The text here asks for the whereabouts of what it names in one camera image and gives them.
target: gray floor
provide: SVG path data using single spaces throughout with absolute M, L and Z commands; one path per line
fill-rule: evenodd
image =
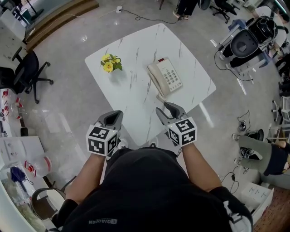
M 54 85 L 38 83 L 38 105 L 34 103 L 33 94 L 23 96 L 24 106 L 30 112 L 25 123 L 36 129 L 48 155 L 57 158 L 55 172 L 49 175 L 57 181 L 57 186 L 61 187 L 78 174 L 89 156 L 85 144 L 89 125 L 111 110 L 85 65 L 85 58 L 117 39 L 159 23 L 143 19 L 135 21 L 135 16 L 127 12 L 110 12 L 121 3 L 124 9 L 150 19 L 176 20 L 172 15 L 175 6 L 168 1 L 165 1 L 162 10 L 158 10 L 159 3 L 153 0 L 101 0 L 100 8 L 63 26 L 35 49 L 41 64 L 44 61 L 51 63 L 42 77 L 53 79 Z M 242 9 L 234 18 L 250 16 Z M 251 72 L 254 84 L 243 82 L 243 91 L 230 71 L 218 70 L 213 60 L 217 48 L 210 40 L 218 43 L 228 33 L 228 25 L 220 15 L 212 16 L 210 9 L 201 11 L 197 7 L 188 21 L 166 25 L 198 59 L 217 87 L 189 115 L 198 126 L 196 146 L 218 175 L 223 177 L 233 170 L 233 160 L 239 156 L 238 146 L 231 139 L 232 133 L 237 132 L 237 116 L 250 110 L 251 129 L 262 128 L 265 133 L 273 122 L 271 101 L 279 101 L 278 72 L 273 63 Z M 224 68 L 218 56 L 217 64 Z M 131 148 L 136 148 L 124 128 L 122 136 L 128 138 Z M 159 135 L 159 146 L 177 151 L 163 134 Z M 182 156 L 179 157 L 179 163 L 185 167 Z M 238 196 L 248 181 L 257 180 L 258 172 L 250 170 L 243 175 L 241 168 L 235 172 L 240 182 L 235 193 Z M 223 183 L 230 188 L 230 176 Z

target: flower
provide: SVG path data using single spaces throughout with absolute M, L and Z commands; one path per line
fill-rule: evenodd
M 104 64 L 104 70 L 108 73 L 111 73 L 113 71 L 113 63 L 112 62 L 106 62 Z
M 116 56 L 114 56 L 114 58 L 111 60 L 112 63 L 120 63 L 121 59 L 120 58 L 116 58 Z
M 110 58 L 110 54 L 104 55 L 104 56 L 101 58 L 101 60 L 102 60 L 102 61 L 105 61 L 105 60 L 107 60 L 108 58 Z

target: white marble table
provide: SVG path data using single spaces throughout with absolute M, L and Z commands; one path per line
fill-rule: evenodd
M 107 53 L 121 58 L 123 71 L 103 70 L 100 60 Z M 181 89 L 167 97 L 168 102 L 188 112 L 216 90 L 197 59 L 164 24 L 127 35 L 85 60 L 111 107 L 124 112 L 123 126 L 137 145 L 164 130 L 155 113 L 163 103 L 156 98 L 158 91 L 147 73 L 147 66 L 163 57 L 169 57 L 183 83 Z

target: telephone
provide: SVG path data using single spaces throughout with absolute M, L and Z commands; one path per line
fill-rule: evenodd
M 159 91 L 157 98 L 164 102 L 173 91 L 182 87 L 182 82 L 168 57 L 147 66 L 148 73 Z

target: wooden platform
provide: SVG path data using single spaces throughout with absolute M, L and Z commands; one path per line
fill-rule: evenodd
M 35 31 L 31 36 L 28 37 L 29 33 L 27 33 L 25 37 L 25 41 L 27 40 L 27 50 L 34 49 L 54 31 L 76 18 L 67 14 L 80 16 L 97 7 L 99 7 L 99 4 L 96 0 L 73 0 L 58 8 L 34 27 Z

